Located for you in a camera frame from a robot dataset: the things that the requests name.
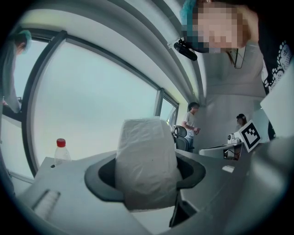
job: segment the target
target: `water bottle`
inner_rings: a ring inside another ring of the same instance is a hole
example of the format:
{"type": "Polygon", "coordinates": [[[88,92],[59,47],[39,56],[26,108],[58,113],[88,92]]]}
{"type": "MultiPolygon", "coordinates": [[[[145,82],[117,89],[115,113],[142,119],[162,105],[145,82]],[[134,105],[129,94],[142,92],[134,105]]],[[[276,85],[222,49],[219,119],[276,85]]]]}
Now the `water bottle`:
{"type": "Polygon", "coordinates": [[[70,162],[71,158],[70,158],[68,150],[65,147],[66,145],[65,139],[58,139],[56,143],[57,143],[57,148],[55,150],[55,155],[54,155],[55,165],[58,166],[64,162],[70,162]]]}

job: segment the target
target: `hand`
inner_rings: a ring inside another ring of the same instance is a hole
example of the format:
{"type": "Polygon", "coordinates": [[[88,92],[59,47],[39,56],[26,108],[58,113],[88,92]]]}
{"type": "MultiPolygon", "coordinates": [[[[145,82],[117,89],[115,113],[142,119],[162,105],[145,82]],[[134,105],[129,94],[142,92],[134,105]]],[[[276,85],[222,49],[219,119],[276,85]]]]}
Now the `hand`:
{"type": "Polygon", "coordinates": [[[194,128],[194,134],[195,135],[198,135],[199,134],[199,131],[200,131],[200,128],[198,128],[198,127],[195,127],[194,128]]]}

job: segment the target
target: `man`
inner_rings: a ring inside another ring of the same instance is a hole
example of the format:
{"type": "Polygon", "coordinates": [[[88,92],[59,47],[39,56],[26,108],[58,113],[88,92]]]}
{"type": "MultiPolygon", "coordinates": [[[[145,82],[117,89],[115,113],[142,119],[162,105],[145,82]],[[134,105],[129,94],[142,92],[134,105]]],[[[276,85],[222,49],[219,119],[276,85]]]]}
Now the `man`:
{"type": "Polygon", "coordinates": [[[191,148],[193,147],[194,135],[198,134],[200,128],[196,127],[196,118],[195,114],[199,110],[199,104],[196,102],[192,102],[188,105],[189,112],[187,112],[184,116],[184,120],[182,121],[182,126],[187,130],[187,135],[185,139],[189,143],[190,152],[192,152],[191,148]]]}

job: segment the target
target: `office chair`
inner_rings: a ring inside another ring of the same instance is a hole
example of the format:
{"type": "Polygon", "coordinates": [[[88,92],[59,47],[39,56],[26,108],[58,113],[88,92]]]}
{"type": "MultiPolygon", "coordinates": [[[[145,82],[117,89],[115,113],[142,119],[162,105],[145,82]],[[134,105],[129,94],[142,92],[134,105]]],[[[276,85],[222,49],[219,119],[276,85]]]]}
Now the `office chair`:
{"type": "Polygon", "coordinates": [[[187,130],[182,126],[174,126],[174,140],[177,149],[193,152],[194,147],[189,148],[189,143],[185,139],[187,130]]]}

